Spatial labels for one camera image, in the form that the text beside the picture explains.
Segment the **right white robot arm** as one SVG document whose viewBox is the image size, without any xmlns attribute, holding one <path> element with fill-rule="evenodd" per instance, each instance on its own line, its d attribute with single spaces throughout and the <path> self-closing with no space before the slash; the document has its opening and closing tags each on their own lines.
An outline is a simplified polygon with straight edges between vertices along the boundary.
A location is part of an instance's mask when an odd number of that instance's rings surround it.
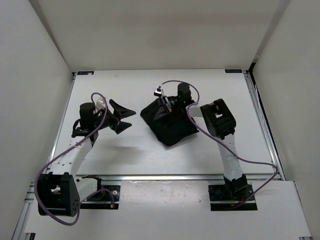
<svg viewBox="0 0 320 240">
<path fill-rule="evenodd" d="M 199 105 L 200 93 L 196 90 L 197 99 L 192 98 L 191 89 L 194 86 L 183 81 L 177 81 L 177 95 L 165 95 L 163 86 L 154 90 L 159 101 L 159 108 L 155 119 L 162 119 L 177 113 L 185 114 L 189 121 L 200 130 L 194 118 L 203 118 L 211 137 L 218 145 L 222 164 L 224 193 L 230 200 L 244 198 L 248 187 L 247 177 L 241 168 L 235 147 L 236 120 L 223 99 Z"/>
</svg>

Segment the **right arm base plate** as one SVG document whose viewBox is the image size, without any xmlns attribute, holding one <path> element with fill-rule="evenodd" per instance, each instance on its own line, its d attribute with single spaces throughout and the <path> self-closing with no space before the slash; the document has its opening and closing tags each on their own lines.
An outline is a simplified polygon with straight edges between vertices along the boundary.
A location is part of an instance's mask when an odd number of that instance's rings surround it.
<svg viewBox="0 0 320 240">
<path fill-rule="evenodd" d="M 209 184 L 210 210 L 212 212 L 257 211 L 255 196 L 251 196 L 253 192 L 251 184 L 248 184 L 234 195 L 228 192 L 225 184 Z"/>
</svg>

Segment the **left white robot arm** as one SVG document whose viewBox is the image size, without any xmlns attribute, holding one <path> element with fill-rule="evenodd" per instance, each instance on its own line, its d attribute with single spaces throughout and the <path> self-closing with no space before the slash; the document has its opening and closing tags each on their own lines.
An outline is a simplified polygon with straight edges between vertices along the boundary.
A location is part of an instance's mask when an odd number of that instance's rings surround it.
<svg viewBox="0 0 320 240">
<path fill-rule="evenodd" d="M 79 106 L 79 119 L 72 126 L 70 147 L 56 159 L 50 171 L 41 173 L 36 181 L 40 215 L 74 217 L 83 200 L 103 198 L 105 188 L 98 177 L 77 178 L 77 173 L 95 145 L 99 130 L 110 128 L 120 134 L 131 127 L 131 123 L 122 120 L 134 116 L 136 112 L 114 100 L 110 100 L 109 105 L 113 111 L 100 98 L 97 102 L 85 102 Z"/>
</svg>

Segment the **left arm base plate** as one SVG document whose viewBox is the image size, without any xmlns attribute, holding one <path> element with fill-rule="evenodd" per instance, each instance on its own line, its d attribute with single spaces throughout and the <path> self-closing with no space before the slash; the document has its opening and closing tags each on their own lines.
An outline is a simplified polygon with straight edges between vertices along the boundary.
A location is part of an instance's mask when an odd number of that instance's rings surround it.
<svg viewBox="0 0 320 240">
<path fill-rule="evenodd" d="M 117 210 L 120 203 L 121 184 L 103 180 L 99 176 L 78 177 L 75 185 L 80 198 L 80 209 Z"/>
</svg>

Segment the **black skirt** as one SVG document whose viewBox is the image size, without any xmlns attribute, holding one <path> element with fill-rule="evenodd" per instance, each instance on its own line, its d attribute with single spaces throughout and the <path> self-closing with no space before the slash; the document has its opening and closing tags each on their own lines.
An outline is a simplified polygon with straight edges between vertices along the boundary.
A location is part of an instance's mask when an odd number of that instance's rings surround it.
<svg viewBox="0 0 320 240">
<path fill-rule="evenodd" d="M 140 116 L 154 133 L 157 140 L 167 147 L 177 144 L 182 139 L 198 133 L 198 129 L 187 117 L 169 117 L 168 114 L 159 120 L 153 120 L 154 115 L 160 109 L 160 98 L 141 110 Z"/>
</svg>

